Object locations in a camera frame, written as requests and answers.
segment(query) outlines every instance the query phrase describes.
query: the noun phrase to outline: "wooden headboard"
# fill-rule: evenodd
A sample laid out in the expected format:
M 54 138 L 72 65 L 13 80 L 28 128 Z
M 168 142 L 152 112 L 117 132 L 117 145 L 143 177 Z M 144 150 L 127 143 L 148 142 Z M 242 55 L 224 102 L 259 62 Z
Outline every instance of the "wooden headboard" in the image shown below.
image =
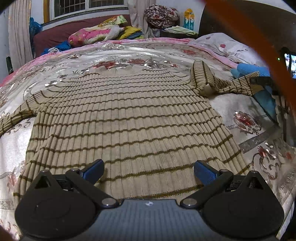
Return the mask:
M 225 1 L 232 3 L 238 10 L 247 15 L 274 45 L 276 50 L 280 50 L 285 46 L 290 51 L 296 52 L 296 14 L 258 2 L 245 0 Z M 198 36 L 211 33 L 225 33 L 239 41 L 230 29 L 224 27 L 219 20 L 209 13 L 207 6 L 205 6 Z

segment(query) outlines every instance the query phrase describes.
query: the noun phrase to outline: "floral bedspread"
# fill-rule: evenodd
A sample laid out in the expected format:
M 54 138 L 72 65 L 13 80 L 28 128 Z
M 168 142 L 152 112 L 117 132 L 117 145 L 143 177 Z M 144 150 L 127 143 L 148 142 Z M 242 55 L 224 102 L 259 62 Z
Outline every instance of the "floral bedspread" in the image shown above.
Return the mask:
M 233 79 L 230 68 L 235 67 L 235 63 L 219 58 L 207 49 L 192 47 L 189 42 L 190 39 L 167 38 L 107 41 L 41 56 L 21 67 L 0 87 L 0 119 L 15 111 L 36 91 L 100 66 L 125 68 L 141 65 L 173 68 L 190 74 L 193 61 L 200 59 L 216 77 Z M 211 95 L 209 102 L 222 116 L 249 166 L 261 173 L 283 206 L 285 217 L 289 217 L 296 193 L 295 150 L 282 141 L 280 129 L 252 97 Z M 25 165 L 34 119 L 20 122 L 0 138 L 0 225 L 15 239 L 19 239 L 20 232 L 14 220 L 12 193 Z M 287 218 L 278 237 L 285 231 L 288 221 Z

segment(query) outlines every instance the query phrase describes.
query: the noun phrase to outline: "beige knit sweater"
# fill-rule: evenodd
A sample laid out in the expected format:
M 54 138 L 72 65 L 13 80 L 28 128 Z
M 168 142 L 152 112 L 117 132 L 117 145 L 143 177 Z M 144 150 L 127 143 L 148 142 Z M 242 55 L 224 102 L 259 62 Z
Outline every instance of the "beige knit sweater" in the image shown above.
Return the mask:
M 245 173 L 249 165 L 233 136 L 199 92 L 209 84 L 251 95 L 248 78 L 219 80 L 195 61 L 191 77 L 171 69 L 97 69 L 33 94 L 0 122 L 1 136 L 36 116 L 16 202 L 41 170 L 62 174 L 98 158 L 105 173 L 96 185 L 115 198 L 180 201 L 200 187 L 196 160 Z

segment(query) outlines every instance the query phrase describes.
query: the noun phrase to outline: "white pillow with red dots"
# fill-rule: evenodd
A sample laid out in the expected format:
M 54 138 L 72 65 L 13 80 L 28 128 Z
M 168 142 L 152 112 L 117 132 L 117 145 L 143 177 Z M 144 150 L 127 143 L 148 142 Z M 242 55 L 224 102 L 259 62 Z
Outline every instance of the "white pillow with red dots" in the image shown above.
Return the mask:
M 227 57 L 236 63 L 266 66 L 261 57 L 253 49 L 224 33 L 204 35 L 192 42 Z

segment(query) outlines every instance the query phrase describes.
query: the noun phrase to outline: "screw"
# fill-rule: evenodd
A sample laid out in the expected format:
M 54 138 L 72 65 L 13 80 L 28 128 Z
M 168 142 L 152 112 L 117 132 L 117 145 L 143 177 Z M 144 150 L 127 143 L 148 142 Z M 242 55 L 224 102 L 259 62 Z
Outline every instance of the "screw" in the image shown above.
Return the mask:
M 153 204 L 154 204 L 154 203 L 151 202 L 151 201 L 145 203 L 145 205 L 148 206 L 148 207 L 152 206 Z
M 113 206 L 116 203 L 114 198 L 108 197 L 102 200 L 104 206 Z
M 195 199 L 193 199 L 193 198 L 186 198 L 186 199 L 183 200 L 183 204 L 185 204 L 186 206 L 191 207 L 191 206 L 196 205 L 197 201 Z

